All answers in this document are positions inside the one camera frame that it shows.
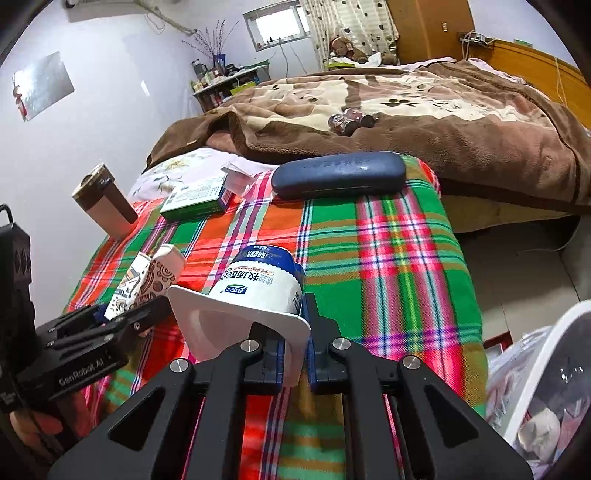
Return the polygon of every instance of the dark blue case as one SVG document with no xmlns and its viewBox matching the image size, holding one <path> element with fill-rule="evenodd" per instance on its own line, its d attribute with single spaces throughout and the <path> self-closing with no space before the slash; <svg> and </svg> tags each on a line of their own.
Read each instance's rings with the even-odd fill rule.
<svg viewBox="0 0 591 480">
<path fill-rule="evenodd" d="M 399 192 L 406 165 L 393 152 L 355 152 L 305 158 L 279 166 L 271 184 L 284 200 L 356 197 Z"/>
</svg>

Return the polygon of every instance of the metal screw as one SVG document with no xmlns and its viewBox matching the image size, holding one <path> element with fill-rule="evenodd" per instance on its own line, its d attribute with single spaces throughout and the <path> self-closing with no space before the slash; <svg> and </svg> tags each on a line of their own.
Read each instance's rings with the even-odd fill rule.
<svg viewBox="0 0 591 480">
<path fill-rule="evenodd" d="M 240 348 L 242 350 L 244 350 L 245 352 L 254 352 L 256 349 L 258 349 L 258 342 L 256 340 L 244 340 L 241 344 L 240 344 Z"/>
<path fill-rule="evenodd" d="M 346 338 L 335 338 L 333 340 L 333 347 L 337 350 L 347 350 L 351 346 L 351 340 Z"/>
<path fill-rule="evenodd" d="M 187 368 L 189 368 L 189 362 L 184 358 L 177 358 L 170 362 L 170 369 L 176 374 L 184 372 Z"/>
<path fill-rule="evenodd" d="M 402 359 L 402 364 L 409 370 L 416 370 L 421 366 L 421 361 L 414 355 L 408 355 Z"/>
</svg>

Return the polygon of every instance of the green and white box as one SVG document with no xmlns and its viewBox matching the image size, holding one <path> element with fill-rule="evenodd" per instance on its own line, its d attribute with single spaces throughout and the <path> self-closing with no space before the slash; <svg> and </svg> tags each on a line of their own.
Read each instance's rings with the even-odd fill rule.
<svg viewBox="0 0 591 480">
<path fill-rule="evenodd" d="M 160 214 L 169 221 L 189 220 L 225 212 L 232 192 L 223 186 L 226 173 L 179 185 L 166 199 Z"/>
</svg>

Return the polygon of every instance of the table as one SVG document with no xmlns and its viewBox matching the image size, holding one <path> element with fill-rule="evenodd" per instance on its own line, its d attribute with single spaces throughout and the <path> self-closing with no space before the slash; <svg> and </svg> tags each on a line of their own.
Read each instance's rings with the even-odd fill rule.
<svg viewBox="0 0 591 480">
<path fill-rule="evenodd" d="M 232 97 L 230 94 L 231 89 L 244 83 L 255 82 L 259 84 L 267 80 L 271 80 L 271 77 L 269 76 L 269 62 L 265 61 L 250 68 L 242 69 L 229 77 L 218 77 L 211 85 L 194 92 L 193 96 L 205 113 L 229 100 Z"/>
</svg>

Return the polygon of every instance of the window frame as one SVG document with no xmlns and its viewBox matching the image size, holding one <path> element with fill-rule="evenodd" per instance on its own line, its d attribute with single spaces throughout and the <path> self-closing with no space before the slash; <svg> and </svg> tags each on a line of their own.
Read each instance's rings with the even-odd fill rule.
<svg viewBox="0 0 591 480">
<path fill-rule="evenodd" d="M 297 11 L 297 9 L 300 7 L 303 8 L 302 4 L 300 4 L 300 0 L 286 0 L 278 4 L 272 4 L 266 7 L 256 8 L 254 10 L 251 10 L 250 12 L 243 14 L 244 21 L 246 23 L 246 28 L 248 29 L 248 33 L 251 36 L 252 45 L 255 47 L 255 50 L 266 50 L 267 48 L 276 47 L 277 45 L 289 43 L 291 41 L 309 38 L 310 32 L 307 32 L 304 29 L 304 25 L 301 22 L 300 14 Z M 300 29 L 300 33 L 298 35 L 279 38 L 277 40 L 273 40 L 272 42 L 265 43 L 264 39 L 261 37 L 261 33 L 259 32 L 258 27 L 256 26 L 256 19 L 261 18 L 265 15 L 272 15 L 274 13 L 289 9 L 293 11 L 295 21 L 297 22 L 298 28 Z"/>
</svg>

